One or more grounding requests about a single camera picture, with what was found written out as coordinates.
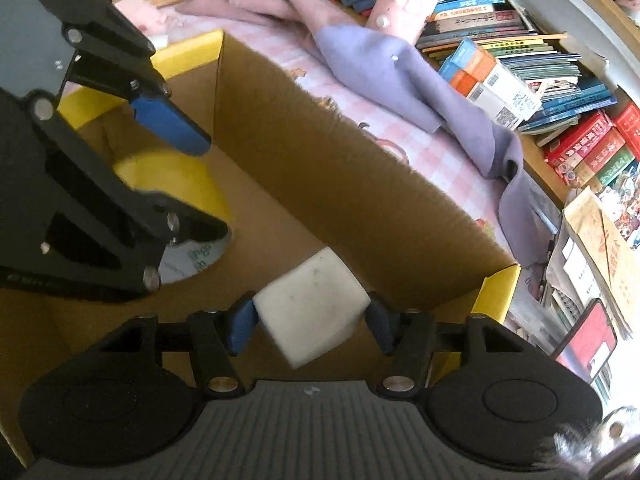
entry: green book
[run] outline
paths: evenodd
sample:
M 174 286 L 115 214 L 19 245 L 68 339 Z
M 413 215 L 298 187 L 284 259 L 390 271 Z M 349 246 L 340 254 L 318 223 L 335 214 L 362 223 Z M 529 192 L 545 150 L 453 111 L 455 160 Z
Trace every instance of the green book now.
M 611 160 L 596 173 L 596 178 L 603 186 L 608 186 L 633 160 L 634 156 L 631 150 L 626 146 L 622 146 L 622 148 L 611 157 Z

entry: blue gripper pad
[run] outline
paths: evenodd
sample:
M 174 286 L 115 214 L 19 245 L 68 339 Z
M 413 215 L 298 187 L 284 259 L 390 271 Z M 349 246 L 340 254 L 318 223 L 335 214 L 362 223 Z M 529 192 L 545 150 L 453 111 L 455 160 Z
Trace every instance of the blue gripper pad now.
M 167 98 L 140 96 L 130 102 L 136 121 L 187 155 L 203 155 L 211 137 Z

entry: beige foam block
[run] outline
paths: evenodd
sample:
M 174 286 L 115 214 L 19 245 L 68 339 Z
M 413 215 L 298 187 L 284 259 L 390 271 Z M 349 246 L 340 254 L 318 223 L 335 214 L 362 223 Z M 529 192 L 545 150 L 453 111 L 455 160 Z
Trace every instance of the beige foam block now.
M 260 321 L 294 369 L 350 338 L 368 304 L 364 288 L 330 248 L 254 296 Z

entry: smartphone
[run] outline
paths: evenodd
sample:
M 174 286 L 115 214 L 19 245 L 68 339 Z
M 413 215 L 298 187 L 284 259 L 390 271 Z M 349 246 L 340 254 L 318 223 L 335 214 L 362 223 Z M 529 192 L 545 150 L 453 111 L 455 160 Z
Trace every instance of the smartphone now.
M 602 300 L 591 301 L 551 357 L 588 383 L 593 382 L 618 344 Z

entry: bookshelf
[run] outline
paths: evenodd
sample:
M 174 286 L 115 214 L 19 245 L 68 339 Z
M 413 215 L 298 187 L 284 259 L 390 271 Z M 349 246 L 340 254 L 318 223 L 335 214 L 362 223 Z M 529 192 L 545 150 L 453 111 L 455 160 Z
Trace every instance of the bookshelf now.
M 609 60 L 607 76 L 640 103 L 640 29 L 612 0 L 521 0 L 546 28 L 568 32 Z M 525 166 L 542 189 L 562 206 L 567 186 L 542 160 L 533 140 L 521 136 Z

